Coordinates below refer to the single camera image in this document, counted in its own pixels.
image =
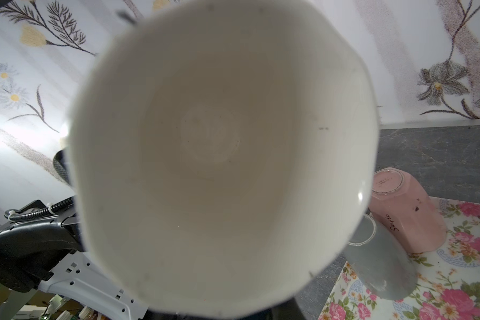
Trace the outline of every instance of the white mug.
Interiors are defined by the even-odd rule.
[[[282,302],[367,207],[378,125],[361,59],[301,0],[189,0],[103,55],[71,115],[83,236],[152,309]]]

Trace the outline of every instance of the wall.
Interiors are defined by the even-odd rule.
[[[6,209],[74,194],[51,159],[77,88],[131,28],[116,12],[142,19],[177,2],[14,0],[0,9],[0,224]],[[314,3],[365,60],[382,125],[480,123],[480,0]]]

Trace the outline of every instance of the floral tablecloth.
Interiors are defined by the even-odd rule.
[[[432,198],[448,226],[436,251],[411,254],[416,289],[403,300],[371,293],[347,262],[319,320],[480,320],[480,204]]]

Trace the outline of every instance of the black corrugated tube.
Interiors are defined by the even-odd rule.
[[[60,210],[63,210],[70,205],[73,204],[73,197],[67,198],[62,200],[61,202],[57,202],[51,206],[51,211],[53,213],[57,213]],[[38,211],[34,211],[28,214],[12,214],[9,216],[9,220],[12,222],[19,222],[19,221],[29,221],[38,218],[48,217],[51,213],[48,211],[48,208],[43,208]]]

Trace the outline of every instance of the countertop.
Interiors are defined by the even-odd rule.
[[[389,166],[432,197],[480,203],[480,125],[381,130],[376,170]],[[344,264],[336,258],[295,297],[307,320],[318,319]]]

